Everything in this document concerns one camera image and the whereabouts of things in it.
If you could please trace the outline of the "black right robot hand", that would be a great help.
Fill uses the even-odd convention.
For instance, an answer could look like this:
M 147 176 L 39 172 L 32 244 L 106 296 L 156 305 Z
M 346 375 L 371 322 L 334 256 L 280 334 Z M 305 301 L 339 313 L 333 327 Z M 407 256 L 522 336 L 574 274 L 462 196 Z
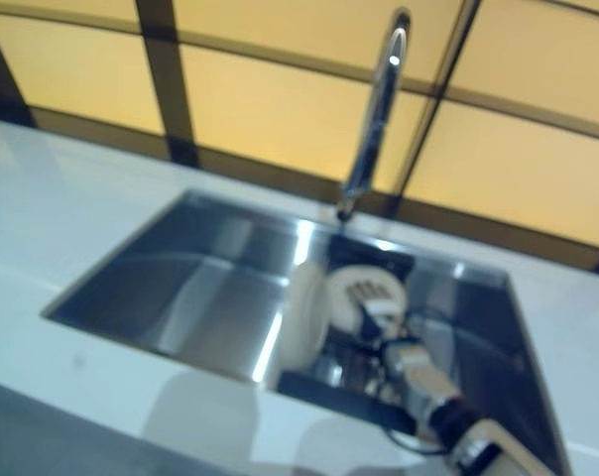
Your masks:
M 401 284 L 357 281 L 346 292 L 361 312 L 358 335 L 362 341 L 379 345 L 403 336 L 408 298 Z

